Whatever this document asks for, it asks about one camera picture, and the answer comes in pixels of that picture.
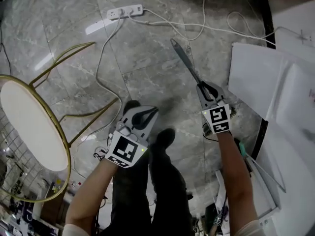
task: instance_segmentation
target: metal jaw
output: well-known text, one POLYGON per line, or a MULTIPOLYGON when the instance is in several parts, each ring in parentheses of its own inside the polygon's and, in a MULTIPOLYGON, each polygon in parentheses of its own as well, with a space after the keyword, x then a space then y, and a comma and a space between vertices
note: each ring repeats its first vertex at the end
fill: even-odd
POLYGON ((224 92, 222 88, 212 82, 197 84, 197 93, 199 96, 202 110, 224 105, 224 92))
POLYGON ((149 134, 157 118, 157 107, 140 106, 131 108, 117 122, 116 130, 147 147, 149 134))

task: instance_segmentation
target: marble floor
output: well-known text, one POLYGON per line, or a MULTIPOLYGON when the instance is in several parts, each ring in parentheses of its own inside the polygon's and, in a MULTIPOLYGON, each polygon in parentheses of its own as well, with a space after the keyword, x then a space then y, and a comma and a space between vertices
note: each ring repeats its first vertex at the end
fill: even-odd
MULTIPOLYGON (((199 24, 203 21, 202 0, 9 0, 5 5, 2 37, 11 61, 12 75, 30 82, 65 49, 95 41, 95 45, 53 70, 38 92, 58 118, 68 113, 81 114, 99 109, 114 98, 95 82, 102 45, 116 26, 115 22, 106 18, 106 12, 131 4, 142 4, 170 21, 199 24), (87 30, 95 23, 100 25, 98 30, 87 30)), ((263 34, 261 22, 246 0, 206 0, 206 24, 228 29, 226 17, 233 10, 247 18, 256 34, 263 34)), ((138 19, 158 20, 148 12, 138 19)), ((248 33, 240 17, 231 17, 231 23, 238 30, 248 33)), ((180 26, 178 29, 189 38, 196 36, 200 30, 191 26, 180 26)), ((101 81, 118 93, 124 103, 128 99, 136 99, 142 104, 159 107, 160 115, 153 135, 166 127, 176 129, 175 142, 167 153, 186 180, 188 191, 193 192, 194 198, 189 206, 193 214, 198 214, 204 212, 216 195, 218 184, 214 171, 221 167, 221 158, 218 143, 207 141, 202 136, 195 81, 173 50, 170 38, 181 44, 202 79, 224 89, 227 101, 237 110, 232 119, 232 133, 244 141, 248 152, 255 144, 261 120, 227 90, 231 45, 233 42, 264 43, 208 29, 198 39, 186 41, 170 26, 141 25, 125 19, 104 49, 98 74, 101 81)), ((0 53, 0 69, 2 74, 8 73, 3 52, 0 53)), ((80 174, 88 176, 98 163, 93 157, 93 148, 97 141, 107 138, 108 130, 97 133, 93 139, 81 141, 110 120, 118 106, 115 103, 72 146, 72 161, 75 161, 80 174)), ((66 136, 73 138, 89 120, 64 120, 62 127, 66 136)), ((73 170, 71 181, 83 182, 84 179, 73 170)), ((149 186, 150 195, 154 194, 152 191, 149 186)))

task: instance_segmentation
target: power strip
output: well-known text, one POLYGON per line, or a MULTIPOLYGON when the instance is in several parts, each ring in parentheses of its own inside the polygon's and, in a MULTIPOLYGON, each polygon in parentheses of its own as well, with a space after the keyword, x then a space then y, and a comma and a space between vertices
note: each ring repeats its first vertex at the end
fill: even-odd
POLYGON ((141 4, 137 4, 111 9, 107 11, 107 18, 110 20, 116 20, 119 18, 119 14, 120 18, 127 18, 128 15, 131 17, 141 16, 143 14, 143 6, 141 4))

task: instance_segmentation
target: round white seat cushion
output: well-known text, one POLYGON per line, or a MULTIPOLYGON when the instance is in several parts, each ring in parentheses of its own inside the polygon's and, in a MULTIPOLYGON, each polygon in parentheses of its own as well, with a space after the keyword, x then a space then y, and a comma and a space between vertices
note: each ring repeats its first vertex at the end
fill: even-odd
POLYGON ((52 171, 66 169, 68 160, 63 141, 39 101, 15 81, 3 85, 0 100, 9 122, 38 162, 52 171))

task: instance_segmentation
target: chair leg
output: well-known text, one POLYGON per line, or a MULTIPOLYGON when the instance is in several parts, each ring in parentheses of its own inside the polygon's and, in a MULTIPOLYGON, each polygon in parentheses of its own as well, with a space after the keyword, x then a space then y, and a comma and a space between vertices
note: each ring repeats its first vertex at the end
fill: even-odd
POLYGON ((83 49, 91 46, 91 45, 94 45, 95 42, 89 42, 89 43, 85 43, 85 44, 79 44, 79 45, 76 45, 76 46, 72 46, 70 47, 68 50, 62 52, 56 59, 56 61, 53 63, 53 65, 51 67, 49 67, 48 69, 46 69, 45 71, 43 71, 40 75, 38 75, 35 79, 33 79, 30 83, 29 83, 29 86, 32 87, 32 88, 37 88, 39 85, 41 85, 45 80, 47 80, 51 70, 53 70, 57 65, 59 65, 60 63, 64 62, 66 59, 70 58, 71 56, 75 55, 76 53, 82 51, 83 49), (74 49, 77 49, 81 47, 80 49, 74 51, 73 53, 69 54, 68 56, 64 57, 62 59, 62 57, 67 54, 68 52, 74 50, 74 49), (40 78, 42 78, 45 74, 47 74, 46 78, 41 81, 40 83, 38 83, 38 85, 36 85, 34 87, 34 83, 37 82, 40 78))
POLYGON ((116 101, 118 100, 118 98, 113 99, 110 103, 108 103, 105 107, 103 107, 102 109, 98 110, 97 112, 94 112, 92 114, 96 114, 98 113, 72 140, 71 142, 68 143, 69 147, 71 147, 71 145, 74 143, 75 140, 77 140, 79 138, 80 135, 82 135, 82 133, 88 129, 88 127, 90 127, 111 105, 113 105, 116 101))

